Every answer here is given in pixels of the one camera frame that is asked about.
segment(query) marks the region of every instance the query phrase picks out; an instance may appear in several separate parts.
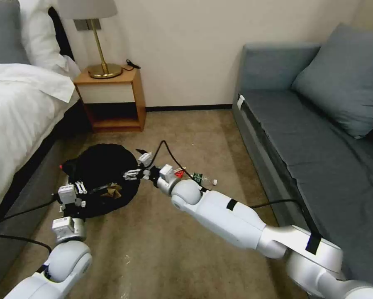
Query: sofa armrest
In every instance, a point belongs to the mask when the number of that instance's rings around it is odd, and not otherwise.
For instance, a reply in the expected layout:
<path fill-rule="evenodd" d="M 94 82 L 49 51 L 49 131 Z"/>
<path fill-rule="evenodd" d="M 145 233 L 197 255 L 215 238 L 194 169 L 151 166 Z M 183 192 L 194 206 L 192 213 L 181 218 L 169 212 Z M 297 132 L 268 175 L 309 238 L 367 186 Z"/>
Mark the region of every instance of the sofa armrest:
<path fill-rule="evenodd" d="M 319 44 L 309 42 L 244 45 L 236 93 L 252 89 L 289 89 L 319 49 Z"/>

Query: plastic bottle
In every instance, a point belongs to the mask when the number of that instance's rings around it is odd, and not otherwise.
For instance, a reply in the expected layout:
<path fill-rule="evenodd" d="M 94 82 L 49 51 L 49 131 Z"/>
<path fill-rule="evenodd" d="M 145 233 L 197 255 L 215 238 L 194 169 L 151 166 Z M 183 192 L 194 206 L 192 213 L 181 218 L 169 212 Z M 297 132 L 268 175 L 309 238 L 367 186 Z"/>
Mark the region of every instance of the plastic bottle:
<path fill-rule="evenodd" d="M 193 179 L 199 183 L 200 185 L 202 185 L 203 187 L 204 186 L 216 186 L 218 181 L 216 179 L 210 179 L 209 177 L 207 176 L 203 176 L 202 174 L 200 173 L 197 173 L 197 172 L 194 172 L 193 173 Z"/>

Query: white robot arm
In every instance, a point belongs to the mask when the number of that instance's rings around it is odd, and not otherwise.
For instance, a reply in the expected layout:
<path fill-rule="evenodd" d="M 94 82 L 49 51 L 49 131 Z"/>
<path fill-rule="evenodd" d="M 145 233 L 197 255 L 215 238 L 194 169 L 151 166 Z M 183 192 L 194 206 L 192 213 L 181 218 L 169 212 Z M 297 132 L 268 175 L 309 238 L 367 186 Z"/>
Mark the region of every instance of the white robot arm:
<path fill-rule="evenodd" d="M 142 155 L 139 161 L 146 167 L 151 164 L 150 157 L 151 153 Z M 124 178 L 137 179 L 140 172 L 141 169 L 126 172 Z M 231 244 L 274 259 L 283 258 L 286 250 L 291 250 L 288 275 L 306 292 L 327 299 L 373 299 L 373 286 L 338 279 L 343 252 L 329 241 L 316 239 L 313 250 L 309 249 L 310 232 L 296 226 L 270 227 L 246 205 L 217 191 L 203 189 L 193 180 L 180 181 L 170 165 L 155 170 L 149 167 L 143 175 L 170 196 L 176 208 Z M 59 189 L 62 202 L 82 205 L 73 190 L 72 185 Z M 80 241 L 85 239 L 83 221 L 61 218 L 54 221 L 53 230 L 59 245 L 40 271 L 20 282 L 5 299 L 61 299 L 83 276 L 92 261 L 88 246 Z"/>
<path fill-rule="evenodd" d="M 307 293 L 327 299 L 373 299 L 372 285 L 338 279 L 343 251 L 335 244 L 320 238 L 312 250 L 310 232 L 294 225 L 268 226 L 250 207 L 217 191 L 204 190 L 193 180 L 179 181 L 170 165 L 160 170 L 156 185 L 171 196 L 176 208 L 237 247 L 273 259 L 283 258 L 291 250 L 287 273 Z"/>

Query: gold lamp base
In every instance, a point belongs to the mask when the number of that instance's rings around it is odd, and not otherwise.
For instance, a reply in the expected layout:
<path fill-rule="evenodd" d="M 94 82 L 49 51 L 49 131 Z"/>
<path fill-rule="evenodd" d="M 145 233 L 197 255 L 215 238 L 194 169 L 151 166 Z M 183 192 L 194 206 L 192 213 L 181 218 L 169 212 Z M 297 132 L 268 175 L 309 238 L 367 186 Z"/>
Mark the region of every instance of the gold lamp base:
<path fill-rule="evenodd" d="M 121 75 L 123 68 L 118 64 L 98 64 L 88 67 L 88 74 L 95 79 L 108 79 Z"/>

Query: black bag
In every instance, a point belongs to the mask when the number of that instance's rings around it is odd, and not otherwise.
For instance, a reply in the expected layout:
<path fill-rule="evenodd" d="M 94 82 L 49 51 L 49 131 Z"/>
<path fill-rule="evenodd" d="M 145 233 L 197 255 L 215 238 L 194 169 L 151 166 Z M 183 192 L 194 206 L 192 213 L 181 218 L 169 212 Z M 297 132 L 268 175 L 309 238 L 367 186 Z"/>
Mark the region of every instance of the black bag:
<path fill-rule="evenodd" d="M 80 218 L 105 215 L 126 206 L 138 191 L 140 180 L 123 179 L 126 171 L 138 168 L 138 162 L 134 155 L 121 145 L 93 145 L 78 158 L 66 161 L 61 167 L 69 176 L 70 184 L 82 181 L 88 191 L 87 194 L 79 194 L 79 197 L 86 202 L 84 208 L 78 209 L 81 211 Z M 100 189 L 100 187 L 111 183 L 121 187 L 119 190 L 121 197 L 114 199 L 102 196 L 107 188 Z"/>

